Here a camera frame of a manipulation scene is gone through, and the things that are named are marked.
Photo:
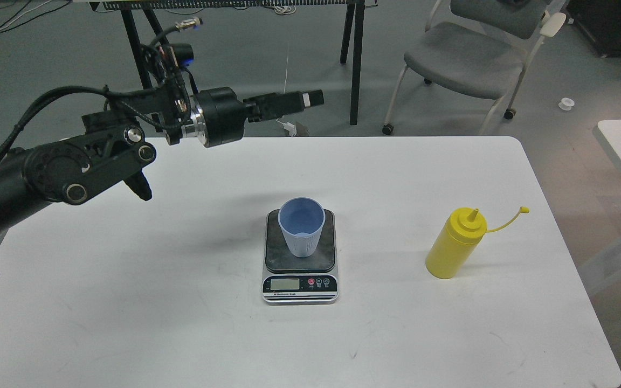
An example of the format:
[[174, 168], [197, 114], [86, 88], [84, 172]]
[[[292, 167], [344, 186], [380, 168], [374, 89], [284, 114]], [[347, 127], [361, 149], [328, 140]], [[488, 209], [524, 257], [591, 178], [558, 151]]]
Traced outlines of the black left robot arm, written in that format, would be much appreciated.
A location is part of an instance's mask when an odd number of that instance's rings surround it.
[[[108, 87], [64, 86], [35, 99], [0, 145], [0, 234], [54, 202], [81, 205], [123, 182], [148, 201], [152, 190], [143, 168], [157, 150], [146, 141], [140, 121], [165, 135], [170, 145], [197, 138], [207, 148], [236, 142], [246, 122], [278, 120], [325, 102], [323, 91], [268, 93], [239, 100], [229, 87], [187, 89], [182, 73], [193, 62], [188, 44], [170, 44], [170, 33], [197, 29], [200, 18], [181, 20], [148, 44], [138, 47], [139, 60], [157, 86], [132, 92]], [[25, 126], [54, 101], [74, 94], [99, 95], [106, 108], [85, 115], [85, 133], [35, 148], [14, 148]]]

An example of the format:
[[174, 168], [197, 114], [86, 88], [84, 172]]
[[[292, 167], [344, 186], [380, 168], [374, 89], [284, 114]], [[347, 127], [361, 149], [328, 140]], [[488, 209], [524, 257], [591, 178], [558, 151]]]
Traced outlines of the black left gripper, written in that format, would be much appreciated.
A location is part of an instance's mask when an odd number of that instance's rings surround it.
[[323, 90], [267, 93], [243, 101], [229, 87], [203, 90], [191, 98], [182, 137], [197, 138], [207, 148], [217, 147], [241, 140], [246, 120], [278, 120], [323, 103]]

